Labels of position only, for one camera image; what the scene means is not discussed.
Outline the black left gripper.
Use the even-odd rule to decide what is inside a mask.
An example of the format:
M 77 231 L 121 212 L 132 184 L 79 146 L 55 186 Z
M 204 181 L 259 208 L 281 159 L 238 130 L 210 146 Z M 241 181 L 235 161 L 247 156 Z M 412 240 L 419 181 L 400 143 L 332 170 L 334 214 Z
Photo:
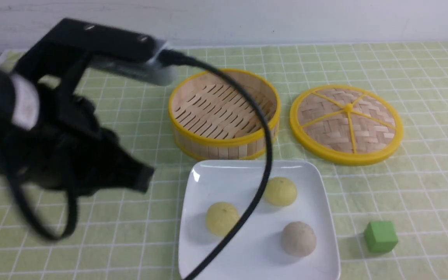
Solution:
M 123 188 L 147 193 L 155 168 L 128 154 L 95 107 L 70 86 L 9 84 L 0 90 L 7 132 L 0 175 L 77 196 Z

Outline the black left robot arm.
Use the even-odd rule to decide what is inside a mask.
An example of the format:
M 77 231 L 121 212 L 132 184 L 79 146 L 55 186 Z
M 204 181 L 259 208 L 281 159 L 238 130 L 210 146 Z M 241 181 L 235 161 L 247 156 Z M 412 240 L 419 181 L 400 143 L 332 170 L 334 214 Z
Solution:
M 101 126 L 94 104 L 75 94 L 84 71 L 83 55 L 23 57 L 14 71 L 0 69 L 0 177 L 76 196 L 113 188 L 145 193 L 154 168 L 129 155 Z

